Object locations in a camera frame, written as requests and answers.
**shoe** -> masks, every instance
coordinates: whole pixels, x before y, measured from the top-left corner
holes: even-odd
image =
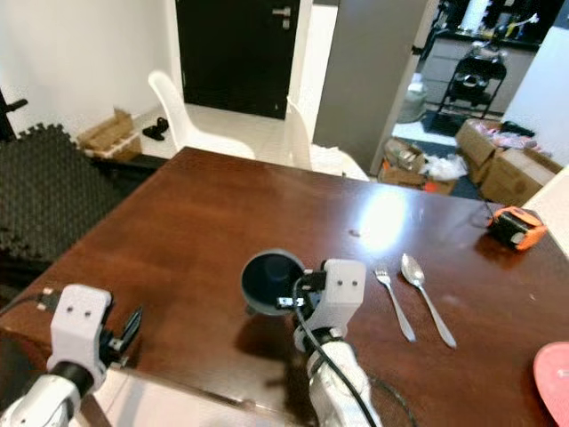
[[[164,133],[168,130],[168,120],[163,117],[159,117],[156,121],[156,127],[160,133]]]
[[[149,126],[142,129],[142,134],[144,136],[148,136],[149,138],[153,139],[154,141],[163,141],[164,136],[160,133],[158,126]]]

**metal fork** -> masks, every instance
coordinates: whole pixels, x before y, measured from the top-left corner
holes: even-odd
[[[414,342],[415,341],[415,332],[409,325],[409,321],[405,317],[403,310],[399,306],[399,302],[397,302],[397,298],[393,293],[393,289],[391,289],[391,278],[389,278],[388,269],[385,265],[380,264],[374,271],[375,278],[377,281],[384,285],[389,292],[389,296],[391,297],[391,301],[393,302],[393,307],[395,308],[395,313],[397,314],[397,320],[399,320],[399,327],[401,327],[401,332],[405,335],[408,341]]]

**door handle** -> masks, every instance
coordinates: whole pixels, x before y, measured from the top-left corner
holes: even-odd
[[[283,16],[289,18],[292,14],[292,9],[290,6],[286,6],[283,9],[273,9],[273,15]]]

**black door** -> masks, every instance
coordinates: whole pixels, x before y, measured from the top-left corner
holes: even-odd
[[[285,117],[300,0],[178,0],[184,99]]]

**white plastic chair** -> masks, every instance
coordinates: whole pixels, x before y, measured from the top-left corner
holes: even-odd
[[[243,142],[198,129],[189,119],[186,106],[176,86],[163,71],[152,71],[148,76],[148,84],[164,107],[177,151],[184,147],[192,147],[229,156],[255,159],[252,149]]]
[[[348,154],[334,147],[327,149],[312,143],[299,108],[289,97],[284,140],[293,154],[295,167],[307,171],[347,176],[354,180],[369,181],[368,176]]]

